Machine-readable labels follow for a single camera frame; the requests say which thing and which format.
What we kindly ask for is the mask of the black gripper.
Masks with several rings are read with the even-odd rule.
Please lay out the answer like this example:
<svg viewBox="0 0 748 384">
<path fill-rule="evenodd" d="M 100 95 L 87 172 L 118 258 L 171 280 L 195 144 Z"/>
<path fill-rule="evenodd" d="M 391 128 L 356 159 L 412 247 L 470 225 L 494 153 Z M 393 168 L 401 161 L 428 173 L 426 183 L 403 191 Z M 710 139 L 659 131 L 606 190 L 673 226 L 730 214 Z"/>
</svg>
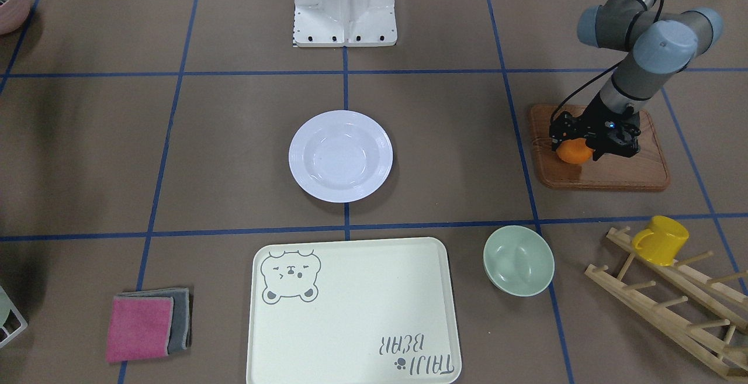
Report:
<svg viewBox="0 0 748 384">
<path fill-rule="evenodd" d="M 634 112 L 633 107 L 618 114 L 596 95 L 579 116 L 572 115 L 568 110 L 557 115 L 558 110 L 556 108 L 551 115 L 549 126 L 550 149 L 553 152 L 563 141 L 577 138 L 587 139 L 588 147 L 593 148 L 593 162 L 606 153 L 631 158 L 640 152 L 639 114 Z"/>
</svg>

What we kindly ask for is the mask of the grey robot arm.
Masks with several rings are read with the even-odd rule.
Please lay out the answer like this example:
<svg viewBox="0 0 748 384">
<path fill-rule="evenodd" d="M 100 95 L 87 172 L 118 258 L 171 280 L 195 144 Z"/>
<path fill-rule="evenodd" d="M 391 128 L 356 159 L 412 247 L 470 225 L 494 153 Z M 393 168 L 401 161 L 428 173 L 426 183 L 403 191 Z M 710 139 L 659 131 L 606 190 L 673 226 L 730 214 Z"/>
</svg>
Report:
<svg viewBox="0 0 748 384">
<path fill-rule="evenodd" d="M 722 37 L 724 21 L 710 8 L 665 13 L 665 0 L 607 0 L 587 8 L 578 40 L 624 51 L 605 71 L 607 81 L 580 115 L 559 104 L 550 116 L 550 149 L 580 145 L 592 160 L 606 154 L 633 157 L 640 150 L 639 112 L 665 83 Z"/>
</svg>

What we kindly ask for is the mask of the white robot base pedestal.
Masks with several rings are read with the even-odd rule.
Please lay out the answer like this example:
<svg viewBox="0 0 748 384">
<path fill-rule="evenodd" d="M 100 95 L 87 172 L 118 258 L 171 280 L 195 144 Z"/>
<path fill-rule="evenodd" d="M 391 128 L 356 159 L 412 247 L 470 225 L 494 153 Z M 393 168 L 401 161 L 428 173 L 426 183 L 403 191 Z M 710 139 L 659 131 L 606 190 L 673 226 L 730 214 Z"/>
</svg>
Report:
<svg viewBox="0 0 748 384">
<path fill-rule="evenodd" d="M 398 40 L 395 0 L 294 0 L 296 47 L 388 47 Z"/>
</svg>

